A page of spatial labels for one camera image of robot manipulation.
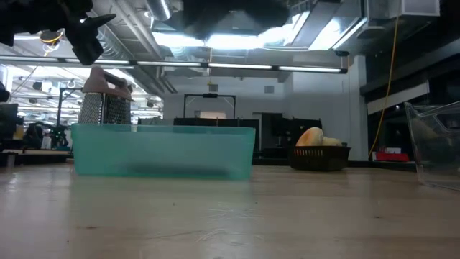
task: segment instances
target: bread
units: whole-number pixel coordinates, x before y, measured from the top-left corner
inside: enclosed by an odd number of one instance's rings
[[[342,146],[342,142],[332,137],[323,137],[323,146]]]
[[[323,144],[323,130],[318,127],[312,127],[300,136],[297,147],[321,146]]]

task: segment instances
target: yellow wire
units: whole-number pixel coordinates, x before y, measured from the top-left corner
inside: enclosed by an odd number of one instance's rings
[[[41,40],[43,43],[50,43],[50,42],[55,42],[56,40],[59,40],[62,36],[63,36],[63,33],[64,32],[61,32],[59,36],[57,36],[56,38],[52,39],[52,40]]]
[[[388,96],[390,95],[391,82],[392,82],[392,77],[393,77],[393,66],[395,64],[395,56],[396,56],[397,26],[399,24],[399,21],[400,21],[400,15],[398,14],[398,16],[396,17],[395,36],[393,38],[393,50],[391,54],[390,76],[388,77],[387,95],[385,96],[385,102],[383,104],[382,115],[380,115],[379,127],[377,128],[377,134],[375,135],[374,144],[372,144],[372,147],[369,150],[369,155],[368,155],[369,158],[371,157],[372,151],[374,150],[375,145],[377,144],[377,141],[379,139],[380,128],[382,127],[383,116],[385,115],[385,109],[387,108]]]
[[[51,46],[50,47],[54,47],[54,45],[56,44],[58,40],[55,40],[54,42],[52,42]],[[44,57],[48,56],[48,54],[50,54],[50,52],[52,52],[51,49],[48,49],[47,51],[45,51],[45,54],[43,55]]]

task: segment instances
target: person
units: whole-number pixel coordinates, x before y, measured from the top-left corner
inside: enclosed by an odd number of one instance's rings
[[[9,99],[10,93],[6,90],[2,82],[0,82],[0,103],[7,102]]]
[[[38,123],[31,123],[23,137],[24,146],[34,149],[41,149],[43,142],[43,129]]]

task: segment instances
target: box grater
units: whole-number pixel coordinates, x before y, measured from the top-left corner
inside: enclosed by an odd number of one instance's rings
[[[132,87],[126,80],[95,67],[82,92],[85,97],[78,123],[131,124]]]

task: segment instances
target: workbench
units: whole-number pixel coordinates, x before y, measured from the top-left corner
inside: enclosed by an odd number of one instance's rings
[[[255,166],[238,182],[12,170],[0,173],[2,259],[460,255],[460,193],[410,172]]]

